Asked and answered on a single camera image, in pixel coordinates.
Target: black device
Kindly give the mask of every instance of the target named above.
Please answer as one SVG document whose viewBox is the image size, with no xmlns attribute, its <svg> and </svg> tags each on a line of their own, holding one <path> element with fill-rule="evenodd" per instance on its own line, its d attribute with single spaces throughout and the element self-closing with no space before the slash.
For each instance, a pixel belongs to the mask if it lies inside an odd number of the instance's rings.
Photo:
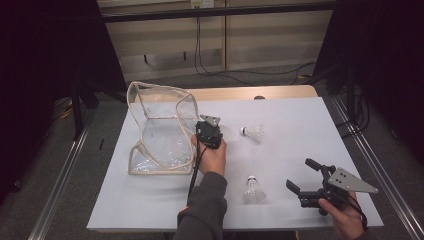
<svg viewBox="0 0 424 240">
<path fill-rule="evenodd" d="M 219 121 L 221 121 L 220 118 L 207 115 L 200 115 L 200 118 L 205 121 L 198 121 L 196 123 L 196 165 L 193 168 L 193 175 L 191 177 L 190 187 L 188 189 L 188 197 L 190 197 L 194 183 L 196 182 L 197 172 L 199 171 L 199 165 L 200 161 L 202 161 L 203 153 L 208 148 L 218 149 L 219 146 L 221 146 L 221 139 L 223 136 L 218 126 Z M 200 142 L 206 145 L 206 148 L 203 150 L 203 152 L 200 152 Z"/>
<path fill-rule="evenodd" d="M 222 133 L 218 126 L 220 118 L 200 115 L 205 121 L 198 121 L 196 124 L 197 139 L 208 148 L 218 149 L 221 145 Z"/>
<path fill-rule="evenodd" d="M 325 198 L 336 208 L 340 210 L 344 209 L 346 205 L 345 202 L 348 200 L 349 196 L 348 191 L 328 183 L 330 176 L 336 172 L 336 167 L 334 165 L 321 165 L 310 158 L 306 159 L 305 164 L 317 172 L 321 170 L 324 179 L 322 180 L 323 187 L 317 191 L 300 191 L 300 188 L 296 184 L 287 179 L 286 187 L 298 196 L 301 207 L 319 208 L 319 213 L 325 216 L 327 212 L 318 204 L 320 198 Z"/>
<path fill-rule="evenodd" d="M 378 189 L 362 181 L 343 168 L 336 169 L 334 165 L 321 165 L 310 158 L 306 159 L 305 164 L 317 172 L 321 170 L 324 179 L 322 180 L 323 187 L 317 191 L 300 191 L 300 188 L 296 184 L 287 179 L 286 187 L 298 196 L 300 205 L 304 208 L 319 208 L 319 213 L 323 216 L 328 213 L 319 205 L 318 200 L 320 198 L 327 199 L 333 206 L 341 211 L 347 206 L 350 206 L 361 214 L 362 227 L 366 230 L 368 228 L 367 217 L 362 212 L 359 203 L 355 198 L 349 195 L 348 191 L 378 193 Z"/>
</svg>

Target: white table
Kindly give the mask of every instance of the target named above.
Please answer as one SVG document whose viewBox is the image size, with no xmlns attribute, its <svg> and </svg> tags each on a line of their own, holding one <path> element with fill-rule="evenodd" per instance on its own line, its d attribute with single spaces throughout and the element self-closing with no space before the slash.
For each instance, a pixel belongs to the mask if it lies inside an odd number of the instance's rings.
<svg viewBox="0 0 424 240">
<path fill-rule="evenodd" d="M 255 88 L 247 90 L 253 91 L 252 96 L 260 93 L 273 98 L 260 88 L 257 92 Z M 248 95 L 242 98 L 251 99 Z M 302 190 L 315 191 L 322 187 L 321 173 L 306 166 L 306 158 L 343 167 L 359 176 L 321 98 L 198 101 L 198 105 L 200 113 L 221 117 L 220 125 L 228 144 L 225 175 L 229 183 L 228 211 L 224 229 L 295 230 L 332 226 L 331 217 L 319 215 L 315 208 L 301 208 L 297 196 L 285 187 L 287 179 Z M 265 129 L 261 144 L 239 135 L 240 127 L 257 124 Z M 129 151 L 138 133 L 138 126 L 128 113 L 87 228 L 99 232 L 176 230 L 177 213 L 186 204 L 191 175 L 128 175 Z M 262 205 L 243 203 L 247 177 L 251 174 L 257 177 L 267 195 Z M 357 196 L 368 225 L 382 226 L 369 195 L 358 193 Z"/>
</svg>

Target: clear plastic bag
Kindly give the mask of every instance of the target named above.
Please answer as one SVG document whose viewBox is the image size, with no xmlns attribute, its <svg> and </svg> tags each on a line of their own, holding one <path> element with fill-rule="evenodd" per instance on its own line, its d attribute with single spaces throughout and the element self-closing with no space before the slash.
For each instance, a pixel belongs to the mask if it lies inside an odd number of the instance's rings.
<svg viewBox="0 0 424 240">
<path fill-rule="evenodd" d="M 190 173 L 195 153 L 190 138 L 199 119 L 193 95 L 180 88 L 132 82 L 127 102 L 140 128 L 128 173 Z"/>
</svg>

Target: black power cord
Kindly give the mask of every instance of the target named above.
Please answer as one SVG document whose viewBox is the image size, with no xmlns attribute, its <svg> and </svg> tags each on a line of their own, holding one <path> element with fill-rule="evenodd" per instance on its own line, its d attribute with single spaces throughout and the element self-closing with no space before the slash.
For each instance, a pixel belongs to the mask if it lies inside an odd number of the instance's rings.
<svg viewBox="0 0 424 240">
<path fill-rule="evenodd" d="M 187 200 L 191 195 L 191 191 L 193 190 L 194 187 L 194 183 L 196 182 L 196 177 L 197 177 L 197 173 L 199 171 L 199 166 L 200 166 L 200 162 L 202 161 L 202 156 L 205 153 L 206 149 L 208 149 L 208 147 L 205 147 L 205 149 L 203 149 L 202 153 L 200 153 L 200 141 L 199 141 L 199 128 L 196 125 L 196 138 L 197 138 L 197 143 L 196 143 L 196 161 L 195 161 L 195 165 L 193 167 L 193 175 L 191 176 L 191 181 L 190 181 L 190 187 L 188 189 L 188 196 L 187 196 Z"/>
<path fill-rule="evenodd" d="M 201 37 L 200 37 L 200 18 L 197 18 L 197 34 L 196 34 L 196 50 L 195 50 L 195 55 L 194 55 L 194 67 L 196 69 L 197 74 L 199 74 L 200 76 L 206 76 L 206 77 L 222 76 L 222 77 L 226 77 L 226 78 L 231 78 L 231 79 L 233 79 L 233 80 L 235 80 L 239 83 L 242 83 L 242 84 L 245 84 L 245 85 L 248 85 L 248 86 L 254 86 L 251 83 L 248 83 L 248 82 L 242 81 L 240 79 L 237 79 L 235 77 L 231 77 L 231 76 L 224 75 L 224 74 L 225 73 L 250 73 L 250 74 L 275 76 L 275 75 L 289 74 L 289 73 L 292 73 L 292 72 L 298 73 L 299 70 L 303 69 L 304 67 L 316 64 L 315 61 L 311 61 L 311 62 L 305 63 L 305 64 L 303 64 L 303 65 L 301 65 L 301 66 L 299 66 L 295 69 L 291 69 L 291 70 L 288 70 L 288 71 L 285 71 L 285 72 L 276 72 L 276 73 L 264 73 L 264 72 L 249 71 L 249 70 L 230 70 L 230 71 L 219 71 L 219 72 L 212 73 L 212 72 L 209 72 L 208 70 L 206 70 L 206 68 L 203 66 L 202 56 L 201 56 L 201 53 L 200 53 L 201 52 L 201 47 L 200 47 L 201 41 L 200 41 L 200 39 L 201 39 Z M 197 57 L 199 58 L 200 67 L 203 69 L 203 71 L 205 73 L 201 73 L 199 71 L 199 69 L 197 68 Z M 290 85 L 293 85 L 296 82 L 296 80 L 297 80 L 297 76 L 296 76 L 295 80 Z"/>
<path fill-rule="evenodd" d="M 349 207 L 353 208 L 356 212 L 358 212 L 359 214 L 361 214 L 362 227 L 364 228 L 364 231 L 366 231 L 368 229 L 368 219 L 367 219 L 367 216 L 362 211 L 361 206 L 359 205 L 358 201 L 355 198 L 353 198 L 352 196 L 349 195 L 349 198 L 352 199 L 355 202 L 356 205 L 353 204 L 353 203 L 351 203 L 350 201 L 348 201 L 348 200 L 340 197 L 337 194 L 334 194 L 332 196 L 336 197 L 340 201 L 343 201 L 344 203 L 346 203 L 347 205 L 349 205 Z"/>
<path fill-rule="evenodd" d="M 366 110 L 364 110 L 364 108 L 363 108 L 363 105 L 364 105 L 362 103 L 363 100 L 365 101 Z M 354 119 L 354 120 L 350 119 L 350 120 L 348 120 L 348 121 L 346 121 L 344 123 L 336 124 L 336 127 L 341 127 L 341 126 L 343 126 L 345 124 L 348 124 L 348 123 L 351 123 L 351 124 L 354 124 L 355 125 L 354 128 L 349 133 L 341 136 L 342 139 L 345 139 L 347 137 L 355 136 L 355 135 L 357 135 L 359 133 L 362 133 L 368 127 L 368 125 L 370 123 L 371 114 L 370 114 L 370 108 L 369 108 L 368 99 L 365 98 L 361 94 L 360 95 L 360 99 L 359 99 L 359 101 L 358 101 L 357 104 L 358 104 L 357 105 L 357 112 L 355 114 L 355 118 L 356 119 Z M 359 117 L 361 119 L 360 119 L 360 122 L 358 124 L 357 123 L 357 118 L 359 118 Z"/>
<path fill-rule="evenodd" d="M 58 107 L 62 106 L 63 104 L 68 102 L 70 99 L 71 99 L 70 97 L 67 97 L 67 98 L 63 99 L 62 102 L 60 102 L 60 103 L 59 103 L 60 99 L 56 100 L 56 102 L 54 103 L 54 108 L 58 108 Z"/>
</svg>

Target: person's right hand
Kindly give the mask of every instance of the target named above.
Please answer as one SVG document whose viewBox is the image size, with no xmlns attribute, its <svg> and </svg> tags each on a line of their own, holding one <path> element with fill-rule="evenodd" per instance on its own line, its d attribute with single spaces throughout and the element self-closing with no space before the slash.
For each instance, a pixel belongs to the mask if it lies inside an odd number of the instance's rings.
<svg viewBox="0 0 424 240">
<path fill-rule="evenodd" d="M 349 192 L 349 195 L 356 200 L 356 194 L 354 192 Z M 318 203 L 333 217 L 334 230 L 341 240 L 355 239 L 364 233 L 365 230 L 362 226 L 361 214 L 352 207 L 347 206 L 346 209 L 340 211 L 324 198 L 319 199 Z"/>
<path fill-rule="evenodd" d="M 196 135 L 191 136 L 191 143 L 197 147 L 197 138 Z M 200 142 L 200 153 L 206 146 Z M 226 149 L 227 143 L 224 139 L 221 140 L 221 145 L 218 149 L 208 148 L 202 155 L 202 159 L 200 161 L 199 170 L 201 173 L 205 174 L 207 172 L 216 172 L 221 176 L 224 176 L 225 173 L 225 164 L 226 164 Z"/>
</svg>

